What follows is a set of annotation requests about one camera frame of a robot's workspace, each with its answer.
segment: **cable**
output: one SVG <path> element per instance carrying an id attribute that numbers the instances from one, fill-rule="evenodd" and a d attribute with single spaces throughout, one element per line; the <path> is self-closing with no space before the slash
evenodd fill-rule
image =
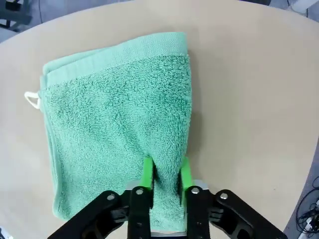
<path id="1" fill-rule="evenodd" d="M 307 223 L 308 218 L 313 218 L 313 220 L 319 218 L 319 206 L 316 203 L 311 203 L 309 206 L 309 210 L 300 216 L 299 216 L 299 209 L 300 209 L 302 203 L 305 201 L 305 199 L 310 194 L 312 194 L 315 191 L 319 191 L 319 185 L 318 186 L 315 185 L 315 182 L 317 182 L 319 184 L 318 179 L 319 179 L 319 176 L 313 180 L 313 183 L 312 183 L 313 188 L 309 192 L 307 192 L 306 195 L 301 199 L 301 201 L 299 202 L 297 209 L 296 209 L 297 231 L 299 231 L 300 233 L 307 234 L 308 238 L 311 238 L 314 234 L 319 233 L 319 227 L 312 227 L 310 230 L 305 229 L 306 225 L 308 224 Z"/>
<path id="2" fill-rule="evenodd" d="M 307 10 L 306 10 L 306 17 L 308 18 L 308 8 L 307 8 Z"/>
<path id="3" fill-rule="evenodd" d="M 40 21 L 41 21 L 41 24 L 43 23 L 43 20 L 42 20 L 42 13 L 41 13 L 41 3 L 40 3 L 40 0 L 38 0 L 38 7 L 39 7 L 39 13 L 40 13 Z"/>

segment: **green towel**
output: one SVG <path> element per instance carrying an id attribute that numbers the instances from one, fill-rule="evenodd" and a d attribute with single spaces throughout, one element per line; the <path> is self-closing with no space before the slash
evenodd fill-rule
<path id="1" fill-rule="evenodd" d="M 153 230 L 184 230 L 177 178 L 186 152 L 191 76 L 184 33 L 142 36 L 43 67 L 54 214 L 68 220 L 105 190 L 121 194 L 151 156 Z"/>

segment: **white hanging loop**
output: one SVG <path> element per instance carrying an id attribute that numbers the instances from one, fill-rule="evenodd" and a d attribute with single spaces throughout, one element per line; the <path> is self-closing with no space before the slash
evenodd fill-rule
<path id="1" fill-rule="evenodd" d="M 41 99 L 39 98 L 38 93 L 27 91 L 24 93 L 24 97 L 33 107 L 35 107 L 37 110 L 40 109 Z M 36 103 L 32 102 L 31 99 L 37 99 Z"/>

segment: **screw head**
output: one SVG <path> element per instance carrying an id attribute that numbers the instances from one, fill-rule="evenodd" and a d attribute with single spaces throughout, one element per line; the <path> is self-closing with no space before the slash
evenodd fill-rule
<path id="1" fill-rule="evenodd" d="M 109 200 L 109 201 L 111 201 L 111 200 L 113 200 L 113 199 L 115 199 L 114 194 L 111 194 L 111 195 L 109 195 L 109 196 L 107 197 L 107 200 Z"/>
<path id="2" fill-rule="evenodd" d="M 142 194 L 142 193 L 143 193 L 143 189 L 142 189 L 142 188 L 136 190 L 136 194 L 137 194 L 137 195 L 140 195 L 140 194 Z"/>
<path id="3" fill-rule="evenodd" d="M 197 193 L 199 193 L 199 189 L 198 188 L 192 188 L 191 192 L 193 194 L 197 194 Z"/>
<path id="4" fill-rule="evenodd" d="M 228 195 L 227 195 L 227 193 L 222 193 L 221 195 L 220 195 L 220 198 L 221 199 L 227 199 L 228 198 Z"/>

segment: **table top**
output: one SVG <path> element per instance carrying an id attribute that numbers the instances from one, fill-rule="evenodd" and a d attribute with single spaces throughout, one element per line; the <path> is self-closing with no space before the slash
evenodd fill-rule
<path id="1" fill-rule="evenodd" d="M 63 223 L 51 211 L 43 116 L 23 98 L 39 89 L 42 66 L 162 31 L 187 33 L 194 178 L 213 192 L 232 190 L 284 229 L 318 138 L 319 24 L 234 0 L 137 0 L 64 16 L 0 44 L 0 224 L 15 238 L 46 238 Z"/>

